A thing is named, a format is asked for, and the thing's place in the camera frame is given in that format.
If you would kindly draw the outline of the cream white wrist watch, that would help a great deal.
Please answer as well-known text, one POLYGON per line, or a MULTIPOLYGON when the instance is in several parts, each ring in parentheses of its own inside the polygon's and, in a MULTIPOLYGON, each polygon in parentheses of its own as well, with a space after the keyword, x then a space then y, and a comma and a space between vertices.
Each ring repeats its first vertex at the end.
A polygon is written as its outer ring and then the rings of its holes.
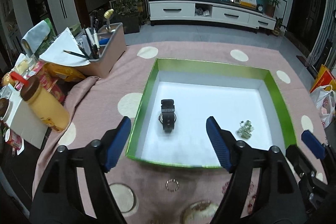
POLYGON ((210 223, 218 209, 218 204, 211 201, 198 201, 190 205, 183 214, 184 224, 210 223))

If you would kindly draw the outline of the small green bead jewelry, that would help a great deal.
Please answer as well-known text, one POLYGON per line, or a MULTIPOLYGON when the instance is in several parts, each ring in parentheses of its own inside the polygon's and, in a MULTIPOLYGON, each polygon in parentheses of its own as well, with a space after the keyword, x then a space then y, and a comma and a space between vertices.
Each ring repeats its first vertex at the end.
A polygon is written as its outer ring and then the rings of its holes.
POLYGON ((236 133, 243 139, 249 139, 254 131, 251 121, 241 121, 239 125, 240 127, 236 133))

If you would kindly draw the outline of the green cardboard box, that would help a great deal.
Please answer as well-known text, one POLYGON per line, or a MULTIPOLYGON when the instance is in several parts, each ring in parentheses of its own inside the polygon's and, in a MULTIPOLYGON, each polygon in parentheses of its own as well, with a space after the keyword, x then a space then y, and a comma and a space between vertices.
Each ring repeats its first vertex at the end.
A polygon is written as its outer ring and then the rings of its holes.
POLYGON ((280 150, 297 142, 284 98, 270 71, 210 61, 156 59, 142 94, 126 156, 150 164, 218 168, 206 132, 214 117, 222 129, 236 133, 250 120, 254 131, 247 143, 280 150), (161 100, 173 99, 175 128, 165 133, 158 120, 161 100))

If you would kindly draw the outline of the white plastic shopping bag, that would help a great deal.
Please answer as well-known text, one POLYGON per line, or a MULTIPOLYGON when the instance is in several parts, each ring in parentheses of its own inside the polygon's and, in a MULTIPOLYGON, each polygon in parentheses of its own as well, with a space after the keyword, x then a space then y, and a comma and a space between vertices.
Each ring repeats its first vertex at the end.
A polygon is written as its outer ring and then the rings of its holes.
POLYGON ((316 106, 323 128, 327 128, 335 115, 335 91, 331 85, 315 88, 310 98, 316 106))

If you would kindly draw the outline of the black smart watch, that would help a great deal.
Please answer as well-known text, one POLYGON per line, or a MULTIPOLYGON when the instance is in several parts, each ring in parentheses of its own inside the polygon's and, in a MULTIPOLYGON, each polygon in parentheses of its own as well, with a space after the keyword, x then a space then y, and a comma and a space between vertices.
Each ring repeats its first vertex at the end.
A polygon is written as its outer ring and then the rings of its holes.
POLYGON ((175 115, 174 100, 161 100, 161 113, 158 117, 158 120, 160 121, 165 133, 171 133, 173 131, 175 128, 176 119, 177 117, 175 115))

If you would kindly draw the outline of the yellow bottle brown cap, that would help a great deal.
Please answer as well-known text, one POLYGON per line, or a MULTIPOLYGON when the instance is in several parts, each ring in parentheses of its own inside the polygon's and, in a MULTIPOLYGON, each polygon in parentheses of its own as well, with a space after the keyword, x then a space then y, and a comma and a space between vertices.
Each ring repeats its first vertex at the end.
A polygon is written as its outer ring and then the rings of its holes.
POLYGON ((70 122, 68 111, 42 87, 37 76, 23 81, 20 95, 45 125, 56 132, 62 132, 67 128, 70 122))

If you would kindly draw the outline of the yellow snack bag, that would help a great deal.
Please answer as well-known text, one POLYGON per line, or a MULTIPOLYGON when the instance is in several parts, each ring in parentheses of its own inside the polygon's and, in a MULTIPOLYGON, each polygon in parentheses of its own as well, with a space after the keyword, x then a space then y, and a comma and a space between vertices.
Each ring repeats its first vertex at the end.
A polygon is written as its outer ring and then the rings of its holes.
POLYGON ((53 78, 61 79, 68 83, 78 83, 86 78, 80 71, 73 67, 57 65, 54 63, 46 63, 45 67, 53 78))

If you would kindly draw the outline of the white cardboard box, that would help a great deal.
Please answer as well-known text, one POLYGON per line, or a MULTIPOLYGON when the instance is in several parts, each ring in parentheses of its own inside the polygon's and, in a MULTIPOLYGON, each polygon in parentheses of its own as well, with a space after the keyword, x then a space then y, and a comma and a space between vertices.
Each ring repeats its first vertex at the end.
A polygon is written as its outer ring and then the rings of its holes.
POLYGON ((8 100, 8 106, 1 114, 1 121, 23 140, 41 149, 47 126, 42 123, 11 84, 1 88, 2 98, 8 100))

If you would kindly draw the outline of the pink desk organizer bin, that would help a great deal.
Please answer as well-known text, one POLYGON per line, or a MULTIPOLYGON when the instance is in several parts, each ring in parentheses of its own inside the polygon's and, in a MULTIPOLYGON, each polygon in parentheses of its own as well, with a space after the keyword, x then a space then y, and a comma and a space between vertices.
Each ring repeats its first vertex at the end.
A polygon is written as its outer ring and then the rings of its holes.
POLYGON ((98 31, 99 43, 108 39, 106 45, 100 47, 101 56, 99 59, 91 60, 90 64, 75 67, 78 71, 86 76, 98 76, 107 78, 117 60, 126 51, 126 42, 123 31, 123 24, 113 23, 109 31, 103 26, 98 31))

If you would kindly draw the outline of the white paper sheet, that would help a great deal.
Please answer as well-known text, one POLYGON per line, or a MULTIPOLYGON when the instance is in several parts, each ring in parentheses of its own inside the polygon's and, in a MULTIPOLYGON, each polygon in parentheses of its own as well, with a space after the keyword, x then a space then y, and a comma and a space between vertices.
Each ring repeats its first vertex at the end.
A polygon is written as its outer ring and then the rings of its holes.
POLYGON ((67 67, 83 67, 90 65, 78 47, 72 32, 67 27, 42 53, 39 58, 48 63, 63 65, 67 67))

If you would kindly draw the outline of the white tv cabinet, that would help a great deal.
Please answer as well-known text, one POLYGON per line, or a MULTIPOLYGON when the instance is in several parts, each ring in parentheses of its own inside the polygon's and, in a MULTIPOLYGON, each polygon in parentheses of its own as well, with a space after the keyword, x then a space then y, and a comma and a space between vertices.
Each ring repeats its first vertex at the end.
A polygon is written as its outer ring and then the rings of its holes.
POLYGON ((198 0, 152 0, 149 1, 149 15, 151 22, 186 20, 271 31, 276 25, 276 19, 253 9, 198 0))

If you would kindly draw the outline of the grey folded cloth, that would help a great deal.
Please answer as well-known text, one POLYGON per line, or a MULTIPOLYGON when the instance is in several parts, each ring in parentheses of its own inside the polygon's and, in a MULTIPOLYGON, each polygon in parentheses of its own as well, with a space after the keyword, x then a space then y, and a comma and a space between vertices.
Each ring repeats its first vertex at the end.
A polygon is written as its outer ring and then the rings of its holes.
POLYGON ((36 26, 33 26, 21 39, 21 44, 28 56, 34 54, 43 40, 50 33, 50 26, 45 20, 39 22, 36 26))

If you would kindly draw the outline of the yellow white box on cabinet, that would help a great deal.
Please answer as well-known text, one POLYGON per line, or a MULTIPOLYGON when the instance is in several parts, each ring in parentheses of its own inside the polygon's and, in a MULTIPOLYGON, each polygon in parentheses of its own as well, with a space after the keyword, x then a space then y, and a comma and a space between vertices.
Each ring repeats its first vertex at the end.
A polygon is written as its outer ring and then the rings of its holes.
POLYGON ((257 0, 240 0, 240 4, 255 9, 257 7, 257 0))

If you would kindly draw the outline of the potted green plant left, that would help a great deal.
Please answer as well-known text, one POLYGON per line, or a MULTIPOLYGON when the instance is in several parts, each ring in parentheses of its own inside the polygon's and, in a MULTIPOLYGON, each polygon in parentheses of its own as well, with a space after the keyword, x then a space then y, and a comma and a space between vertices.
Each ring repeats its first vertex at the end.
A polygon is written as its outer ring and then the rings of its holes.
POLYGON ((117 0, 113 4, 113 23, 122 23, 124 34, 140 31, 144 22, 143 0, 117 0))

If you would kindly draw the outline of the potted plant right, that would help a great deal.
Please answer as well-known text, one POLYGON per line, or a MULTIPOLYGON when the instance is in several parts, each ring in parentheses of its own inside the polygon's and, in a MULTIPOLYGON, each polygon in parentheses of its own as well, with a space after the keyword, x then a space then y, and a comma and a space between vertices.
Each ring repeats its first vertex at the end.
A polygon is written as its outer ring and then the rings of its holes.
POLYGON ((280 0, 265 0, 266 1, 266 9, 265 14, 267 16, 273 17, 276 7, 279 7, 280 0))

